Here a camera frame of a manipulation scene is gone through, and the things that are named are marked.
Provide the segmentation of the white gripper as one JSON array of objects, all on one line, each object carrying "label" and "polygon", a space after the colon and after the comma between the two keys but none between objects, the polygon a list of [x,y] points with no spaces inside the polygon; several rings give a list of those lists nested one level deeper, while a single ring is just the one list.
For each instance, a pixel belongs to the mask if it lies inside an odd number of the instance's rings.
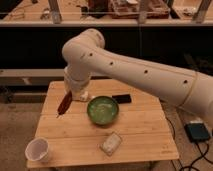
[{"label": "white gripper", "polygon": [[88,79],[75,80],[68,72],[68,68],[64,69],[64,86],[67,92],[71,91],[72,94],[83,94],[86,91],[88,84]]}]

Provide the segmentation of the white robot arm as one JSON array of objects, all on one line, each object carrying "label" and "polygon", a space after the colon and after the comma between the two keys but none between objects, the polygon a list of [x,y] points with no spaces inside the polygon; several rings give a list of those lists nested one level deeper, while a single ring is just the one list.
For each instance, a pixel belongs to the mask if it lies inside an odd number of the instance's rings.
[{"label": "white robot arm", "polygon": [[65,87],[75,100],[88,98],[85,89],[91,73],[98,72],[190,112],[213,128],[213,76],[119,55],[104,46],[104,36],[96,29],[87,29],[64,44]]}]

